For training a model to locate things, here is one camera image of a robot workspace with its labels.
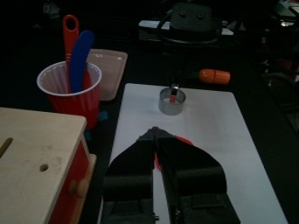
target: black mount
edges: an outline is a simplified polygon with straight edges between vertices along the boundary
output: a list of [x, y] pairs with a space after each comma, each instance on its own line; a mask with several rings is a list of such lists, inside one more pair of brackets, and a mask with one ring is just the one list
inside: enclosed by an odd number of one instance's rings
[[161, 166], [170, 223], [238, 224], [220, 163], [157, 127], [137, 138], [106, 169], [100, 223], [158, 220], [153, 211], [154, 158]]

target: red plastic cup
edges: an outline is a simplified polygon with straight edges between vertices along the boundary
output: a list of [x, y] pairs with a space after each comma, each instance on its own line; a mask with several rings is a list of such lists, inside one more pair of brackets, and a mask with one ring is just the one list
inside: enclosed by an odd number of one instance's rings
[[90, 86], [82, 91], [67, 93], [67, 77], [65, 74], [65, 61], [42, 69], [37, 76], [37, 86], [46, 94], [50, 105], [57, 113], [84, 116], [86, 129], [90, 130], [98, 120], [98, 82], [101, 71], [98, 67], [88, 63]]

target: wooden box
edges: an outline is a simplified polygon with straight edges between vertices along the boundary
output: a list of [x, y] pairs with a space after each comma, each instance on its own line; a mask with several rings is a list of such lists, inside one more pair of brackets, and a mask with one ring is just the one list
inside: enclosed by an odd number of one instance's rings
[[96, 156], [82, 116], [0, 108], [0, 223], [77, 223]]

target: blue spatula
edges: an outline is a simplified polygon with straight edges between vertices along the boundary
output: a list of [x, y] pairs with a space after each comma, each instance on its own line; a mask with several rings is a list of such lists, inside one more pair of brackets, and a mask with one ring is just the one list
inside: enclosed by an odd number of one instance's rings
[[93, 39], [93, 32], [88, 30], [82, 31], [71, 48], [69, 57], [69, 90], [71, 93], [82, 90], [84, 74], [89, 75], [84, 71]]

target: small metal cup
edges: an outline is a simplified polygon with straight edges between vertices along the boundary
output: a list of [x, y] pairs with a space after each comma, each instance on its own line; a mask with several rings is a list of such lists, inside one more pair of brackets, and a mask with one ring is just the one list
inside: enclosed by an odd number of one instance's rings
[[182, 112], [182, 103], [185, 100], [184, 92], [177, 89], [174, 101], [170, 102], [172, 88], [166, 87], [160, 91], [158, 109], [168, 116], [176, 116]]

